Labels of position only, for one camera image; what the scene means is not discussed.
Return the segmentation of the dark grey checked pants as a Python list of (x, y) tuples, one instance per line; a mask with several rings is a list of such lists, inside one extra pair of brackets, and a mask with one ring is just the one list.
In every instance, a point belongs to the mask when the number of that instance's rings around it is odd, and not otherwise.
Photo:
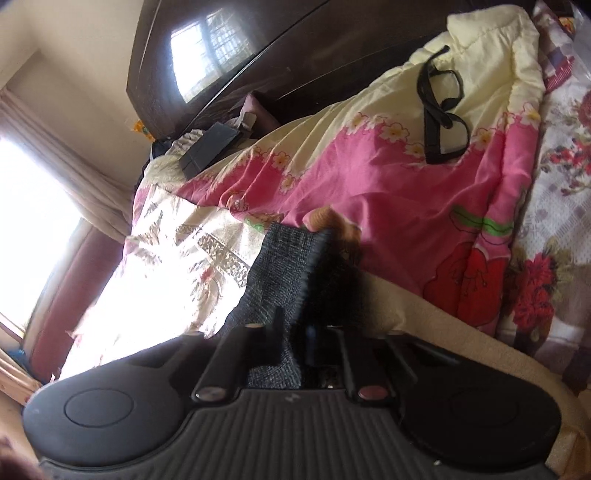
[(311, 278), (320, 271), (332, 240), (332, 232), (310, 232), (274, 223), (264, 236), (262, 248), (249, 270), (245, 293), (226, 318), (218, 336), (228, 337), (249, 323), (280, 326), (279, 361), (256, 366), (246, 374), (253, 389), (294, 390), (301, 387), (301, 367), (288, 338), (311, 298)]

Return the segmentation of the black clothing heap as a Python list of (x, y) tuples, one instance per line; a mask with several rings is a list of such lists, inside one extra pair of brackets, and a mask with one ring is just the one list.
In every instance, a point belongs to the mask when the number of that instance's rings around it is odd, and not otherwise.
[(149, 161), (153, 161), (156, 158), (165, 155), (166, 152), (171, 148), (173, 141), (171, 139), (159, 139), (154, 141), (150, 145)]

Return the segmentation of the floral satin bedspread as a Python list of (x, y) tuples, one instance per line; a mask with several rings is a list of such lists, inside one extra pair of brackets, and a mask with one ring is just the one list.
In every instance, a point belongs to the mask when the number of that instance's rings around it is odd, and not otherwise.
[(245, 292), (263, 226), (158, 185), (143, 193), (121, 262), (73, 332), (63, 378), (183, 333), (214, 335)]

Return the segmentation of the white floral blanket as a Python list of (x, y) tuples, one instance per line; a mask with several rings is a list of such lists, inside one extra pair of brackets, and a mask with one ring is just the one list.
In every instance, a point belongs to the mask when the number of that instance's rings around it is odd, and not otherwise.
[(546, 93), (496, 336), (580, 394), (590, 387), (590, 75), (549, 2), (533, 21)]

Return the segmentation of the maroon padded bench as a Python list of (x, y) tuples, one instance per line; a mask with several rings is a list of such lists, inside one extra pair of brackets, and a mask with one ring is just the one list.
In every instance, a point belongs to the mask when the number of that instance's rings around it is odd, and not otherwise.
[(119, 241), (94, 227), (79, 232), (38, 302), (28, 329), (32, 336), (24, 344), (31, 375), (40, 382), (60, 376), (74, 331), (102, 293), (122, 253)]

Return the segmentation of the pink floral quilt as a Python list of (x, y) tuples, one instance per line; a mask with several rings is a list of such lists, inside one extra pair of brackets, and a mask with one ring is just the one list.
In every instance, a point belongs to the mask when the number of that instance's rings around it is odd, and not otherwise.
[[(538, 40), (515, 5), (452, 15), (404, 65), (274, 130), (178, 193), (252, 226), (335, 229), (363, 270), (493, 334), (537, 149)], [(416, 83), (444, 45), (451, 50), (434, 63), (463, 80), (465, 97), (452, 112), (467, 122), (470, 145), (429, 165)]]

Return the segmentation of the beige window curtain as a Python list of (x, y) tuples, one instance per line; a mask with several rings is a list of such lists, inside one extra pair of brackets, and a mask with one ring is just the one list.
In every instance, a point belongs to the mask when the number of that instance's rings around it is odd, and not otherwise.
[(132, 190), (70, 148), (18, 97), (1, 90), (1, 135), (34, 157), (66, 189), (93, 227), (123, 243), (131, 231)]

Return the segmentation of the black framed glasses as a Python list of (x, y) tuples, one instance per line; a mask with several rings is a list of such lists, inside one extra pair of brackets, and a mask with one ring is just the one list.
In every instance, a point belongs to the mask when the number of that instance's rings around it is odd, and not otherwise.
[[(432, 54), (422, 65), (417, 83), (417, 94), (423, 105), (424, 118), (424, 153), (426, 163), (429, 165), (441, 165), (462, 157), (470, 145), (470, 128), (467, 122), (452, 112), (464, 99), (464, 85), (460, 74), (453, 69), (440, 70), (434, 61), (451, 50), (449, 45), (444, 45), (439, 51)], [(431, 79), (441, 75), (452, 75), (458, 87), (455, 97), (448, 97), (439, 101), (434, 93)], [(446, 151), (442, 148), (441, 130), (451, 130), (458, 124), (464, 128), (466, 141), (461, 147)]]

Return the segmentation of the yellow orange snack bag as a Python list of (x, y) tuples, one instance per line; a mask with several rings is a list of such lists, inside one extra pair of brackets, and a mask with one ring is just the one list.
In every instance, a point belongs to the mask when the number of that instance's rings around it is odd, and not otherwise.
[(155, 137), (150, 133), (150, 131), (148, 130), (148, 128), (144, 125), (144, 123), (141, 120), (137, 120), (132, 125), (132, 130), (134, 132), (136, 132), (136, 133), (142, 134), (150, 142), (154, 142), (155, 141)]

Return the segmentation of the dark wooden headboard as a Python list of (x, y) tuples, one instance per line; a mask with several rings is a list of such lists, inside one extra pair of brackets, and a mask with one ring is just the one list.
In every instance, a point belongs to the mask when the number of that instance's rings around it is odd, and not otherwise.
[(156, 138), (228, 119), (257, 93), (283, 123), (356, 94), (477, 1), (147, 1), (126, 92)]

